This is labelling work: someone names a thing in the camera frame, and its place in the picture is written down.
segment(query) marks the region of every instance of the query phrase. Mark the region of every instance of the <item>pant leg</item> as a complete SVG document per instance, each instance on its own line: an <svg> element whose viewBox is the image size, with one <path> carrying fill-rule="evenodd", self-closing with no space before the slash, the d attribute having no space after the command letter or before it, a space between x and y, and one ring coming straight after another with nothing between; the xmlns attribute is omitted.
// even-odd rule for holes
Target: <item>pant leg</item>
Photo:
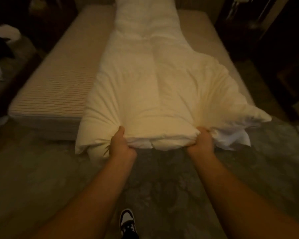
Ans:
<svg viewBox="0 0 299 239"><path fill-rule="evenodd" d="M138 234L132 230L127 230L122 239L139 239Z"/></svg>

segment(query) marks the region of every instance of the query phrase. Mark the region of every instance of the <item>person's left hand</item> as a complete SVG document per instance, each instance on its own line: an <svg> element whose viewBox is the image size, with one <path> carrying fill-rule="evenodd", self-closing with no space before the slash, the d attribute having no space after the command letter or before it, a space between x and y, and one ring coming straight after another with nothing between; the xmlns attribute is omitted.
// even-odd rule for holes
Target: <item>person's left hand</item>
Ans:
<svg viewBox="0 0 299 239"><path fill-rule="evenodd" d="M137 156L136 151L128 146L124 136L125 128L119 127L119 130L111 139L110 144L110 157L122 157L124 159L135 159Z"/></svg>

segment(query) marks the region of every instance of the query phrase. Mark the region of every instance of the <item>striped mattress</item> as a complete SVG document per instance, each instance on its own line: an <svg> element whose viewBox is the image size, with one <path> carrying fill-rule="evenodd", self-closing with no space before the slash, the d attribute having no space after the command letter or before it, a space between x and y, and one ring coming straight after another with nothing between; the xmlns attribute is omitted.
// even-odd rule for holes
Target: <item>striped mattress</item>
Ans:
<svg viewBox="0 0 299 239"><path fill-rule="evenodd" d="M12 101L9 116L44 138L75 140L114 17L113 6L87 6ZM179 19L192 48L225 65L253 104L207 15L179 10Z"/></svg>

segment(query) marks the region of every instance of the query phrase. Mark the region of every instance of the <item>white sheet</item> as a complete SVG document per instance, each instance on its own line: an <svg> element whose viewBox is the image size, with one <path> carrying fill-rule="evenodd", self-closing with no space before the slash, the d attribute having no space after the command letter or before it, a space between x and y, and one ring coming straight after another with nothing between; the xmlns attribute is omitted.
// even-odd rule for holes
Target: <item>white sheet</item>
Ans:
<svg viewBox="0 0 299 239"><path fill-rule="evenodd" d="M80 124L76 153L107 157L119 125L128 144L168 150L193 143L196 126L218 146L250 145L246 127L270 121L249 105L227 69L195 52L182 35L174 0L116 0L115 28Z"/></svg>

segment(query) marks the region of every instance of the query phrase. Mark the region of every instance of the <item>black and white sneaker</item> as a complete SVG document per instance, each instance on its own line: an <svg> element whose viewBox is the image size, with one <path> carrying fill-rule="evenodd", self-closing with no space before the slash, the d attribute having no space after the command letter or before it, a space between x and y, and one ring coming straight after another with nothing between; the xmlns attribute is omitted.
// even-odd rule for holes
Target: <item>black and white sneaker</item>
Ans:
<svg viewBox="0 0 299 239"><path fill-rule="evenodd" d="M133 212L130 209L125 209L121 212L120 230L122 236L127 232L136 232Z"/></svg>

